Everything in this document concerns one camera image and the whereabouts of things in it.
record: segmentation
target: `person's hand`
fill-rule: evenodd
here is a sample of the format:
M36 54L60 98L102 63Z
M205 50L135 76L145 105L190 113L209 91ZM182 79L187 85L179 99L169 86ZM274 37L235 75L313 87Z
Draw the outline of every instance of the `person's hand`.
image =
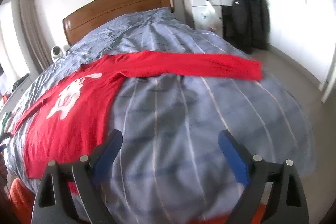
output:
M5 165L5 160L3 159L3 155L0 153L0 176L2 179L0 179L0 187L5 187L7 183L7 167Z

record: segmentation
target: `brown curtain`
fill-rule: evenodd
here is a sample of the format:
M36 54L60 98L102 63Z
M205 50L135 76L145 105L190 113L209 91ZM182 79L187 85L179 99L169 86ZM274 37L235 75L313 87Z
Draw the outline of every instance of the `brown curtain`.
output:
M53 61L37 19L34 0L19 0L19 9L28 50L37 71L42 73Z

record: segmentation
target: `white graphic print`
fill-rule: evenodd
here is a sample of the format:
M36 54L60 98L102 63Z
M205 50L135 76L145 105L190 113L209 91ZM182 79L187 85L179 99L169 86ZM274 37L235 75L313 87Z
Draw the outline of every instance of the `white graphic print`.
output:
M68 115L70 109L73 108L75 105L77 99L81 95L80 89L83 86L83 82L85 80L85 77L90 78L100 78L102 76L101 73L94 73L91 75L86 75L84 77L81 77L75 81L73 81L71 84L69 84L58 96L58 99L54 105L54 107L50 110L47 119L50 118L53 114L55 114L57 111L61 111L62 114L60 115L60 119L63 120Z

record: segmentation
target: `baseboard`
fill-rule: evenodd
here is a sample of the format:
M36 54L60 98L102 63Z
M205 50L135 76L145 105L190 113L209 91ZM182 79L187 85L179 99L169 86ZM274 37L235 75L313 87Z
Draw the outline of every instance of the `baseboard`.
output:
M294 66L297 70L299 70L303 75L305 75L314 85L316 85L318 88L321 88L321 82L311 73L309 72L305 67L303 67L301 64L296 62L293 58L289 57L284 52L280 51L276 47L269 45L269 49L276 54L277 56L281 57L282 59L286 60L288 63L290 63L292 66Z

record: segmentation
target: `person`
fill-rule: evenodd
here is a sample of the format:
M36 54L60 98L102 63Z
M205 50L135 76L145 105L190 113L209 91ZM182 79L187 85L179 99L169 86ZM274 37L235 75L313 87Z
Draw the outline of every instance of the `person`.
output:
M3 159L3 155L0 153L0 187L6 187L8 171ZM23 184L23 182L16 178L10 187L10 196L8 201L11 203L12 210L16 217L21 221L22 224L31 224L33 205L34 205L35 195ZM251 224L259 224L263 217L265 211L265 205L260 204L258 210L256 211ZM218 217L206 221L191 221L188 224L223 224L227 220L229 215L223 217Z

